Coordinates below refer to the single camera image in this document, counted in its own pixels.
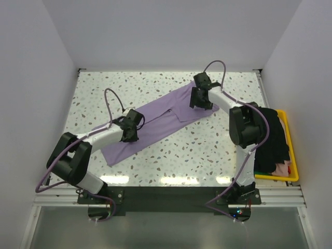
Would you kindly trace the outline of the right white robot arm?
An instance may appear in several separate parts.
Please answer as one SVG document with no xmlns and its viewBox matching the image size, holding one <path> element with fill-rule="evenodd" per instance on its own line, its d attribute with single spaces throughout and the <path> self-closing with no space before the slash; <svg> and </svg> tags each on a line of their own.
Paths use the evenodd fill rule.
<svg viewBox="0 0 332 249">
<path fill-rule="evenodd" d="M 267 140 L 270 128 L 266 117 L 255 102 L 237 100 L 212 82 L 207 73 L 193 77 L 195 86 L 190 96 L 191 108 L 210 110 L 217 106 L 229 116 L 229 137 L 236 146 L 236 174 L 231 184 L 218 196 L 231 194 L 235 203 L 242 204 L 255 191 L 255 152 Z"/>
</svg>

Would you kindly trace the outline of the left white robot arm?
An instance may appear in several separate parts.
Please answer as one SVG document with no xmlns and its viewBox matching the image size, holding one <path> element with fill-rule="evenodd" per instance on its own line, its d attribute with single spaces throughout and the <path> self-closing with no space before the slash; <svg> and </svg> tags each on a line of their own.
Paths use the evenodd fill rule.
<svg viewBox="0 0 332 249">
<path fill-rule="evenodd" d="M 88 191 L 95 203 L 103 203 L 107 199 L 107 184 L 88 171 L 90 156 L 110 144 L 138 141 L 138 130 L 144 124 L 144 115 L 130 109 L 125 116 L 90 132 L 78 135 L 66 132 L 60 137 L 46 168 L 66 183 Z"/>
</svg>

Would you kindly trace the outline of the purple t shirt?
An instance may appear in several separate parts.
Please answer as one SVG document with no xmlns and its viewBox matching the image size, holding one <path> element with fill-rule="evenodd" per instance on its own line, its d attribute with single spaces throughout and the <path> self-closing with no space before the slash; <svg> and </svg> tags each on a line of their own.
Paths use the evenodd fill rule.
<svg viewBox="0 0 332 249">
<path fill-rule="evenodd" d="M 189 107 L 194 86 L 195 83 L 192 81 L 139 107 L 137 111 L 145 116 L 145 124 L 137 132 L 139 140 L 133 143 L 109 144 L 102 148 L 101 153 L 107 165 L 113 166 L 183 127 L 218 111 L 219 107 L 216 105 L 211 110 Z"/>
</svg>

